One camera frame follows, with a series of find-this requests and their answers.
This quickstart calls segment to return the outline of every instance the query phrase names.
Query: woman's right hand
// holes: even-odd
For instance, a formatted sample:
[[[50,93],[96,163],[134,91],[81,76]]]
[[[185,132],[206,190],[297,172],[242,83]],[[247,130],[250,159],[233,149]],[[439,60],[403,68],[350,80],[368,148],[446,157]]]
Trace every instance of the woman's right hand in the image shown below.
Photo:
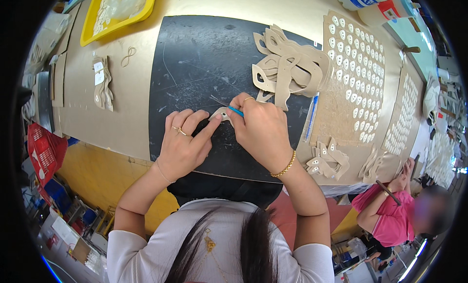
[[[402,172],[394,180],[389,183],[389,190],[391,192],[401,192],[405,190],[406,186],[406,175]]]
[[[244,117],[231,109],[237,142],[272,174],[285,169],[293,155],[289,144],[286,114],[272,103],[260,103],[247,93],[240,93],[230,105],[242,110]]]

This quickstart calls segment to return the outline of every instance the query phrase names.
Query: long black hair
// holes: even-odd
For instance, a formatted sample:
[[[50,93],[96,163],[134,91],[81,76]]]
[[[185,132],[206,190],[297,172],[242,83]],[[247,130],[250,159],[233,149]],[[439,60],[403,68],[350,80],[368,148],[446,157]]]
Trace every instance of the long black hair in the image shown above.
[[[175,256],[165,283],[183,283],[193,264],[196,251],[205,231],[202,225],[217,209],[201,217],[190,229],[177,256]],[[244,283],[277,283],[278,262],[274,262],[270,236],[272,210],[257,209],[243,223],[241,231],[240,258]]]

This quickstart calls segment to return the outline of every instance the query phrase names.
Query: gold ring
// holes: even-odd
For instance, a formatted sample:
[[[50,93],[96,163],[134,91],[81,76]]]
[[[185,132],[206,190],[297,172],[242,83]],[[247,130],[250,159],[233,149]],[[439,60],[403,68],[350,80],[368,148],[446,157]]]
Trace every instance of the gold ring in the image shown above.
[[[182,128],[176,128],[176,127],[172,127],[173,129],[177,130],[179,133],[182,133],[183,135],[188,135],[188,134],[185,134],[184,131],[182,130]]]
[[[244,106],[244,102],[245,102],[245,100],[247,100],[247,99],[254,99],[254,100],[255,100],[255,98],[253,98],[253,97],[247,97],[247,98],[244,99],[244,101],[242,101],[242,106]]]

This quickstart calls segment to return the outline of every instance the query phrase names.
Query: white paper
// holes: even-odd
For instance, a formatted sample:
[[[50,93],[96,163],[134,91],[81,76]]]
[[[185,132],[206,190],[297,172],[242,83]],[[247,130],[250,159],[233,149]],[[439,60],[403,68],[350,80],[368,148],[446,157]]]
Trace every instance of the white paper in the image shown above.
[[[102,65],[102,62],[98,62],[94,64],[94,72],[99,71],[100,69],[103,69],[104,66]]]
[[[55,222],[52,224],[52,228],[67,245],[76,245],[78,242],[79,235],[61,217],[56,218]]]
[[[94,75],[94,86],[99,85],[104,81],[104,71],[100,71],[99,73]]]

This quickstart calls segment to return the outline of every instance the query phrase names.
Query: yellow floor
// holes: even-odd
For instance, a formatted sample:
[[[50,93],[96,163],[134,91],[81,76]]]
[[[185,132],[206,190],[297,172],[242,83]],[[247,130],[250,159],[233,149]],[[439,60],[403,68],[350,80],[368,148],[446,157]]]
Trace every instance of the yellow floor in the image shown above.
[[[106,210],[116,206],[122,193],[151,166],[152,162],[131,158],[84,142],[68,148],[57,172],[88,205]],[[164,190],[145,216],[146,231],[178,209],[176,198]]]
[[[347,240],[354,237],[357,233],[361,231],[356,218],[358,217],[358,212],[352,208],[346,217],[341,221],[338,227],[333,230],[331,233],[331,238],[334,241]]]

